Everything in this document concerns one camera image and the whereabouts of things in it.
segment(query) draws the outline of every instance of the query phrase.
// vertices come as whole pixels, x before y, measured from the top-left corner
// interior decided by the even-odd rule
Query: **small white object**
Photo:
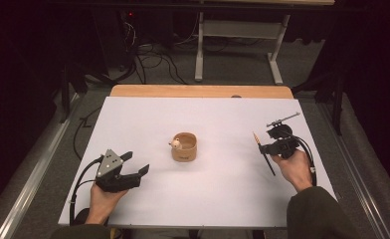
[[[175,149],[182,149],[182,143],[180,143],[178,137],[174,138],[169,144]]]

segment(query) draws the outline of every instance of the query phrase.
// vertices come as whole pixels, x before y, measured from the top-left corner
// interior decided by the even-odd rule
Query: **silver metal part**
[[[113,150],[108,149],[102,159],[101,165],[98,168],[97,177],[102,177],[107,173],[115,170],[123,164],[123,160],[113,152]]]
[[[295,113],[294,115],[289,116],[289,117],[286,117],[286,118],[284,118],[284,119],[276,120],[276,121],[274,121],[274,122],[272,122],[272,123],[268,123],[268,124],[267,124],[267,127],[272,126],[272,125],[277,124],[277,123],[281,123],[281,122],[283,122],[284,120],[288,120],[288,119],[290,119],[290,118],[297,117],[297,116],[299,116],[299,115],[300,115],[300,113]]]
[[[77,109],[83,101],[83,98],[84,96],[80,96],[79,94],[73,95],[71,99],[71,113],[63,123],[59,123],[59,119],[56,119],[56,116],[58,114],[56,114],[55,117],[52,119],[52,121],[56,122],[56,125],[53,129],[54,134],[51,135],[49,132],[45,132],[47,133],[48,138],[44,139],[43,145],[40,145],[40,147],[45,148],[46,150],[39,154],[37,164],[35,165],[33,171],[28,177],[27,182],[25,183],[24,187],[22,188],[22,191],[20,192],[18,198],[15,201],[15,204],[12,206],[9,214],[3,222],[3,225],[0,227],[0,239],[13,238],[15,230],[19,227],[22,219],[24,218],[25,214],[28,211],[28,208],[31,205],[31,202],[37,194],[37,190],[39,189],[43,181],[44,175],[49,169],[56,149],[58,148],[59,143],[61,142],[65,134],[65,131],[68,129],[71,119],[73,119],[75,114],[77,113]]]

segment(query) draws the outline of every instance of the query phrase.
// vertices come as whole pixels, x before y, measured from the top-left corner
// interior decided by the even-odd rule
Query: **wooden table edge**
[[[285,86],[117,85],[111,97],[293,99]]]

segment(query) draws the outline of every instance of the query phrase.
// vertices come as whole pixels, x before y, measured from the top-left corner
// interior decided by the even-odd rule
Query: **table leg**
[[[195,81],[202,82],[202,73],[204,71],[204,53],[203,53],[203,40],[204,40],[204,13],[199,13],[199,25],[198,25],[198,52],[196,55],[195,65]]]
[[[268,53],[268,60],[270,64],[270,68],[272,70],[273,78],[276,85],[282,85],[283,80],[282,76],[280,75],[279,66],[277,65],[276,58],[279,53],[280,47],[282,46],[283,37],[286,33],[286,28],[288,27],[289,19],[291,18],[291,15],[285,15],[282,26],[280,27],[279,34],[276,38],[276,46],[272,53]]]

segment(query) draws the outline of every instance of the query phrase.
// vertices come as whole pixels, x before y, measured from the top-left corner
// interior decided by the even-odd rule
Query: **wooden cup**
[[[180,162],[192,161],[196,157],[197,139],[193,133],[179,132],[173,138],[179,138],[182,148],[172,148],[171,155],[174,160]]]

